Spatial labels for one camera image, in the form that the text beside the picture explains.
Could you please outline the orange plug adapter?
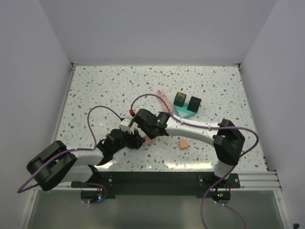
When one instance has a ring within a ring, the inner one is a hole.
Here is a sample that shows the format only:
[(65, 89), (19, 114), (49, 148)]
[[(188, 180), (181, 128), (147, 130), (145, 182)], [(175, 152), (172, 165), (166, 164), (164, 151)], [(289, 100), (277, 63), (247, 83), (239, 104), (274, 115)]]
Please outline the orange plug adapter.
[(189, 147), (189, 146), (188, 146), (187, 140), (182, 139), (182, 140), (179, 141), (179, 148), (180, 148), (181, 150), (187, 149), (188, 147)]

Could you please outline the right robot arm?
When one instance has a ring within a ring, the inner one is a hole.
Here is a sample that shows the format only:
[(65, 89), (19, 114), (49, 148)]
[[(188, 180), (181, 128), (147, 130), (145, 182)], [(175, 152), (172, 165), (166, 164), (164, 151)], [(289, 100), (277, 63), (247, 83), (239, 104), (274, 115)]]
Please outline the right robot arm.
[(238, 164), (245, 137), (227, 119), (220, 123), (201, 123), (168, 112), (154, 115), (140, 109), (132, 118), (150, 139), (158, 136), (179, 136), (207, 143), (214, 147), (218, 162), (212, 176), (213, 184), (224, 187), (229, 182), (229, 175)]

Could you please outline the pink power strip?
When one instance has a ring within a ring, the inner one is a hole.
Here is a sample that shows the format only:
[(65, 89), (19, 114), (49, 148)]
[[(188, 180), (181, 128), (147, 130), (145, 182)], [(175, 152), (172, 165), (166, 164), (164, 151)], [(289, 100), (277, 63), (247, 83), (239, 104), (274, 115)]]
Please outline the pink power strip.
[(148, 146), (154, 141), (154, 139), (150, 139), (147, 135), (145, 135), (143, 138), (145, 139), (145, 141), (142, 144), (143, 146)]

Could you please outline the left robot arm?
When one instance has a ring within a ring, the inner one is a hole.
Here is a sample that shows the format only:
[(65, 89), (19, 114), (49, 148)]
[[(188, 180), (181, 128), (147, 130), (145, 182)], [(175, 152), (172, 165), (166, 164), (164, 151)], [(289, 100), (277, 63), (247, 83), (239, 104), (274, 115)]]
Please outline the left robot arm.
[(110, 162), (115, 153), (126, 147), (139, 149), (144, 142), (137, 130), (130, 133), (121, 129), (113, 129), (95, 149), (68, 149), (62, 141), (57, 140), (34, 157), (26, 168), (44, 191), (69, 181), (80, 181), (94, 187), (99, 181), (94, 166)]

